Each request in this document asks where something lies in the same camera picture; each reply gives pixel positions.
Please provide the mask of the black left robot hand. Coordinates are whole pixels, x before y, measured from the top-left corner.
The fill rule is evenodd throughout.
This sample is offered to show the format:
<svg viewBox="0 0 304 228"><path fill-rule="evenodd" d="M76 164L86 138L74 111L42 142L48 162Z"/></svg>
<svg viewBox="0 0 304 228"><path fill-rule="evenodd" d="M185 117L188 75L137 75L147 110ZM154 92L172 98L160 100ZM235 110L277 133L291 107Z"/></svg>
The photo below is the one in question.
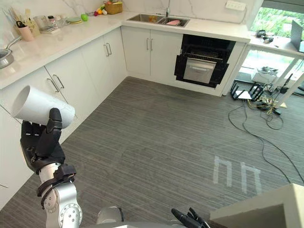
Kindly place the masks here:
<svg viewBox="0 0 304 228"><path fill-rule="evenodd" d="M59 144L62 130L60 110L52 108L46 125L23 121L20 145L27 166L36 174L51 163L64 163L65 155Z"/></svg>

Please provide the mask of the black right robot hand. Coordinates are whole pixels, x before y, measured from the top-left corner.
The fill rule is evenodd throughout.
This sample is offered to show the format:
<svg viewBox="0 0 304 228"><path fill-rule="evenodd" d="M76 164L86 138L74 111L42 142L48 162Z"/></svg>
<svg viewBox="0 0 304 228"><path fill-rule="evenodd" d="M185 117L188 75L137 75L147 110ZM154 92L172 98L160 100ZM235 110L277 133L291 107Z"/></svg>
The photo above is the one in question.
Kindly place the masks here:
<svg viewBox="0 0 304 228"><path fill-rule="evenodd" d="M210 228L209 224L203 220L193 208L189 208L189 212L184 214L179 210L172 208L172 214L187 228Z"/></svg>

